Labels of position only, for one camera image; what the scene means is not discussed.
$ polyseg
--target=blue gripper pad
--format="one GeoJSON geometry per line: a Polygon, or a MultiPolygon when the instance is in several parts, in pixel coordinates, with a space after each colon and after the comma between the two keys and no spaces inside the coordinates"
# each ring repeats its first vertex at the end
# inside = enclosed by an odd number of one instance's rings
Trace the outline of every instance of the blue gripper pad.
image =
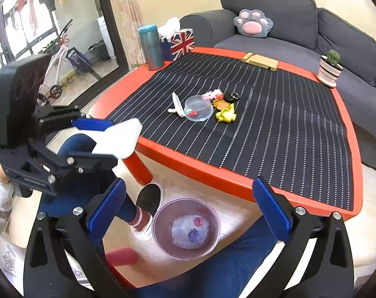
{"type": "Polygon", "coordinates": [[[93,245],[98,244],[107,232],[113,218],[126,197],[126,184],[120,179],[107,193],[104,200],[87,222],[89,238],[93,245]]]}
{"type": "Polygon", "coordinates": [[[105,131],[106,128],[112,125],[113,123],[109,120],[86,119],[84,117],[80,117],[72,122],[73,127],[77,127],[79,130],[90,131],[105,131]]]}
{"type": "Polygon", "coordinates": [[[290,213],[284,211],[275,198],[275,192],[261,178],[253,181],[253,197],[267,221],[275,238],[287,243],[290,240],[293,220],[290,213]]]}

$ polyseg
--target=clear plastic bowl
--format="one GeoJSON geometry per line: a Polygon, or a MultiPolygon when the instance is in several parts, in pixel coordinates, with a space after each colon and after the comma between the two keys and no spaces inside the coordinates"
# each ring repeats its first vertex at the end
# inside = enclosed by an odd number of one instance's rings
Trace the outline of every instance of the clear plastic bowl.
{"type": "Polygon", "coordinates": [[[184,113],[188,120],[206,121],[213,114],[213,106],[202,95],[194,95],[185,101],[184,113]]]}
{"type": "Polygon", "coordinates": [[[177,260],[189,261],[209,254],[220,238],[220,220],[213,208],[193,198],[178,198],[161,207],[154,217],[152,235],[155,243],[166,254],[177,260]],[[205,245],[197,250],[181,249],[173,244],[171,228],[175,219],[185,215],[200,215],[209,222],[205,245]]]}

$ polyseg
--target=curtain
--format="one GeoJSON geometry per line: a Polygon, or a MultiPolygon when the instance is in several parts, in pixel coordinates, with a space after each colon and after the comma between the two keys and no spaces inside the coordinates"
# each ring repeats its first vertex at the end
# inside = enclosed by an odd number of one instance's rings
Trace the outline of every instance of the curtain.
{"type": "Polygon", "coordinates": [[[137,0],[118,0],[123,20],[123,48],[130,67],[145,63],[138,28],[143,26],[143,19],[137,0]]]}

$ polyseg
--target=orange table edge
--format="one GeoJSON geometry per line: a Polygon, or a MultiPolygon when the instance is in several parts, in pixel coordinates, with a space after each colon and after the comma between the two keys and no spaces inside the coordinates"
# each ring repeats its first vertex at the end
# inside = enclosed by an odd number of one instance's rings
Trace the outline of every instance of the orange table edge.
{"type": "MultiPolygon", "coordinates": [[[[207,47],[195,47],[192,52],[208,53],[211,55],[227,56],[237,59],[242,58],[246,54],[241,51],[207,47]]],[[[294,65],[281,61],[279,62],[279,68],[319,82],[315,74],[294,65]]],[[[117,108],[117,106],[126,100],[141,85],[146,83],[156,72],[157,71],[147,70],[145,65],[140,66],[132,73],[120,79],[103,96],[101,96],[101,98],[90,109],[89,115],[94,118],[105,119],[113,110],[115,110],[115,108],[117,108]]],[[[322,216],[328,216],[331,212],[338,211],[342,214],[344,220],[346,221],[359,214],[363,204],[361,159],[356,134],[353,130],[352,121],[346,110],[345,104],[335,88],[331,89],[331,91],[340,110],[342,120],[345,124],[347,139],[351,150],[354,193],[353,211],[348,211],[312,199],[304,198],[279,188],[272,188],[275,190],[275,192],[286,196],[293,206],[303,206],[311,214],[322,216]]],[[[139,138],[136,150],[157,161],[158,163],[203,184],[248,201],[254,201],[251,189],[253,180],[251,178],[241,176],[224,168],[217,168],[205,164],[204,162],[185,156],[177,151],[166,148],[143,137],[139,138]]]]}

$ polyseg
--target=white bicycle frame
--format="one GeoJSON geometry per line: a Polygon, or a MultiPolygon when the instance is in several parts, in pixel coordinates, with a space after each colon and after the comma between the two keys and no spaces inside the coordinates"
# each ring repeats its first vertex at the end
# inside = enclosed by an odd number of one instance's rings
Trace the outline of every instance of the white bicycle frame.
{"type": "Polygon", "coordinates": [[[67,52],[68,52],[68,47],[63,43],[60,46],[60,50],[53,56],[52,60],[50,61],[48,69],[46,70],[46,73],[45,73],[44,81],[46,80],[46,77],[48,76],[48,74],[50,72],[50,69],[52,68],[54,62],[56,61],[56,59],[58,59],[59,63],[57,65],[56,81],[54,82],[54,85],[58,84],[58,82],[59,82],[59,76],[60,76],[60,68],[61,68],[61,65],[62,65],[62,59],[66,55],[67,52]]]}

